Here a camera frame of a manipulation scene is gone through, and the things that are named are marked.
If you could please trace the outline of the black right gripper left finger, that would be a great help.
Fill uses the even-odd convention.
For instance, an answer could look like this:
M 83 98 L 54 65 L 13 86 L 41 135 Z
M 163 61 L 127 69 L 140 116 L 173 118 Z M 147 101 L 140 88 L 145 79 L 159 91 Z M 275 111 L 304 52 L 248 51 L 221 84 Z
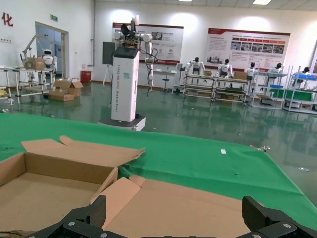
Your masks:
M 85 207 L 71 210 L 59 222 L 27 235 L 27 238 L 97 238 L 106 220 L 106 197 L 98 196 Z

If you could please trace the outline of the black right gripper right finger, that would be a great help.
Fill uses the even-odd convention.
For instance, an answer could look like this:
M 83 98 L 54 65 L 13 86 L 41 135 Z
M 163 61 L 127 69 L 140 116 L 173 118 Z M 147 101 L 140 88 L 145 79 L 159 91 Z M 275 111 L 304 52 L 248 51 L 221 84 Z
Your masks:
M 242 199 L 242 217 L 250 232 L 243 238 L 317 238 L 316 230 L 297 223 L 283 211 L 260 205 L 250 196 Z

